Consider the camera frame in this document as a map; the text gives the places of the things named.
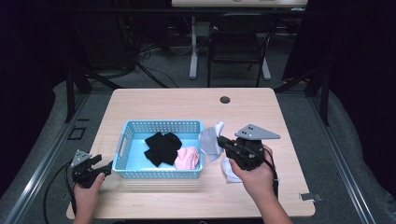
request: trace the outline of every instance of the table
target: table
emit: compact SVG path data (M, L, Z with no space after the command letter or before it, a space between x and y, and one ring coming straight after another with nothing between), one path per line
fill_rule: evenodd
M307 0L172 0L173 7L305 7ZM198 54L196 48L195 17L191 20L191 64L190 79L196 79ZM264 80L271 80L267 60L264 58L262 64L262 73Z
M228 96L223 104L219 98ZM274 91L264 88L120 89L113 92L92 144L93 156L102 154L102 166L113 160L122 127L128 119L200 119L204 128L224 122L221 135L249 123L278 133L280 139L263 140L274 151L280 178L279 200L292 217L315 213L303 172ZM101 187L95 218L230 218L260 217L260 212L241 183L227 183L220 159L205 156L198 179L123 179L112 172ZM67 216L74 218L69 206Z

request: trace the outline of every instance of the blue plastic basket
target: blue plastic basket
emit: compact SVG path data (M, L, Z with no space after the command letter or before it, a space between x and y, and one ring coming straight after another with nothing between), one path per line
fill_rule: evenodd
M198 135L203 129L200 120L127 120L122 129L113 170L124 178L198 178L204 167L204 153ZM200 160L193 170L177 170L174 165L161 163L156 167L144 154L149 149L145 139L155 133L173 133L182 147L196 147Z

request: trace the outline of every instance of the chair seat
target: chair seat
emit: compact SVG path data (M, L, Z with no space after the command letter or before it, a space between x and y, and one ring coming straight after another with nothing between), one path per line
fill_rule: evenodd
M213 63L259 63L261 53L256 34L212 35Z

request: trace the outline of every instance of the pink cloth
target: pink cloth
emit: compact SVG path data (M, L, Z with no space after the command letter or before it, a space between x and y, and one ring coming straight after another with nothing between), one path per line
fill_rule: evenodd
M177 151L175 167L177 170L193 170L198 160L199 154L196 147L182 147Z

